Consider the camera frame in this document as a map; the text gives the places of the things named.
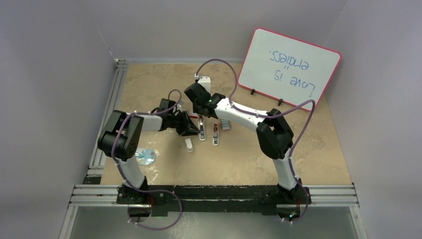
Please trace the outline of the long white stapler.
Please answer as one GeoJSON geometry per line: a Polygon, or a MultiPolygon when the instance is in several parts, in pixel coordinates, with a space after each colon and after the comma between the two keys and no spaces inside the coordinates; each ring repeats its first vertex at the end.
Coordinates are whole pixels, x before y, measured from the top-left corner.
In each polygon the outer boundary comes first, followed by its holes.
{"type": "Polygon", "coordinates": [[[198,114],[198,128],[200,130],[200,133],[199,133],[200,141],[205,141],[206,140],[205,118],[201,114],[198,114]]]}

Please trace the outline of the red white staple box sleeve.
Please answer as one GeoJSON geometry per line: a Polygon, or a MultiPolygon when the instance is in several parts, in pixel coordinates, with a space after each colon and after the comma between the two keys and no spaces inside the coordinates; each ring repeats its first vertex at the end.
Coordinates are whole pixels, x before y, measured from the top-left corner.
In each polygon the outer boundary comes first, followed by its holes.
{"type": "Polygon", "coordinates": [[[192,118],[192,119],[198,119],[199,118],[197,113],[189,113],[189,117],[192,118]]]}

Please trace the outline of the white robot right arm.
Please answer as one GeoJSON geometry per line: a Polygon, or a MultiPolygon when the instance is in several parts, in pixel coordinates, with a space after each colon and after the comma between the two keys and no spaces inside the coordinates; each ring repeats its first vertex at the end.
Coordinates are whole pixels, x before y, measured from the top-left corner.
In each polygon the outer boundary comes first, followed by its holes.
{"type": "Polygon", "coordinates": [[[187,87],[184,93],[197,113],[228,120],[256,132],[261,151],[273,159],[280,198],[290,203],[299,196],[298,179],[291,159],[294,133],[279,110],[266,112],[237,104],[222,94],[211,95],[198,82],[187,87]]]}

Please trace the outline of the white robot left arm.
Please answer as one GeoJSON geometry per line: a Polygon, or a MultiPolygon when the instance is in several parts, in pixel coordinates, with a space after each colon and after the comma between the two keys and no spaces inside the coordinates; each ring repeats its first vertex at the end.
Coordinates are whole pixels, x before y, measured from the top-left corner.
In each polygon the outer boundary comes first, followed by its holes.
{"type": "Polygon", "coordinates": [[[129,193],[130,199],[141,204],[148,199],[146,176],[139,168],[135,157],[143,131],[174,129],[180,136],[198,135],[200,130],[186,111],[178,109],[177,103],[162,99],[157,109],[143,116],[133,112],[114,110],[110,114],[98,138],[98,149],[116,163],[123,178],[122,195],[129,193]]]}

